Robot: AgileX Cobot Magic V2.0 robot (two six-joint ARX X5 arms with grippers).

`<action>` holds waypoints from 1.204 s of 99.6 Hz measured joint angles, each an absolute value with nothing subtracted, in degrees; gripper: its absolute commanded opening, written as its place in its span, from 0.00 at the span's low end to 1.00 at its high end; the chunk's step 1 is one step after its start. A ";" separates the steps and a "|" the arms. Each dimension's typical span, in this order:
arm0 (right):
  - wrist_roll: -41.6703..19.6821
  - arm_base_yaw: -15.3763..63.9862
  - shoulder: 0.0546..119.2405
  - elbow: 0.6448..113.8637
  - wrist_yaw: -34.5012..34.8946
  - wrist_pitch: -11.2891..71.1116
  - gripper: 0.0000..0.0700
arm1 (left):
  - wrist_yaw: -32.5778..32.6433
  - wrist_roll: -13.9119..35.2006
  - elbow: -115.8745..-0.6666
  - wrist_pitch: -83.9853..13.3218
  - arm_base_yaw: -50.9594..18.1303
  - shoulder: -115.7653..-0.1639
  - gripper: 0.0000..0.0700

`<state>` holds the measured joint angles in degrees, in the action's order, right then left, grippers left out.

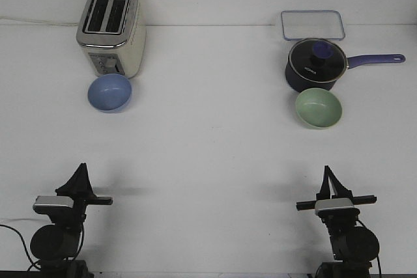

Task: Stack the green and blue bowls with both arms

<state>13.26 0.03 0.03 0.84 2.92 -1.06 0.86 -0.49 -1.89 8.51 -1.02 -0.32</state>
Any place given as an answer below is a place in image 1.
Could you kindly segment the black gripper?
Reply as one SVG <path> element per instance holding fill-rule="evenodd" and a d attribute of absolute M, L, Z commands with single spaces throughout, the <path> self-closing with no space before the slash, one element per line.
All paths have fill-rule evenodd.
<path fill-rule="evenodd" d="M 334 196 L 331 199 L 330 185 Z M 298 211 L 313 210 L 315 215 L 329 224 L 332 218 L 346 219 L 346 223 L 356 222 L 360 214 L 358 205 L 375 204 L 375 195 L 353 197 L 352 191 L 347 189 L 335 176 L 328 165 L 324 166 L 323 182 L 315 201 L 301 201 L 296 203 Z"/>
<path fill-rule="evenodd" d="M 110 206 L 113 204 L 112 197 L 99 197 L 93 193 L 86 163 L 81 163 L 70 179 L 55 192 L 57 196 L 67 196 L 74 201 L 72 211 L 76 216 L 85 214 L 88 205 Z"/>

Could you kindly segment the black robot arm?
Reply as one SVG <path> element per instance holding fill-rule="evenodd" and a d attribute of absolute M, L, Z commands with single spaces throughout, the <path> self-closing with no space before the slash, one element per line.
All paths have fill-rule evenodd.
<path fill-rule="evenodd" d="M 86 163 L 81 163 L 55 195 L 39 195 L 33 210 L 49 217 L 51 223 L 39 228 L 30 242 L 44 277 L 93 277 L 78 255 L 84 237 L 86 209 L 89 205 L 109 206 L 111 197 L 94 194 Z"/>
<path fill-rule="evenodd" d="M 374 204 L 374 195 L 354 196 L 324 167 L 323 182 L 316 198 L 296 203 L 298 211 L 313 210 L 326 226 L 334 260 L 322 262 L 315 277 L 370 277 L 371 262 L 379 259 L 380 243 L 359 218 L 358 205 Z"/>

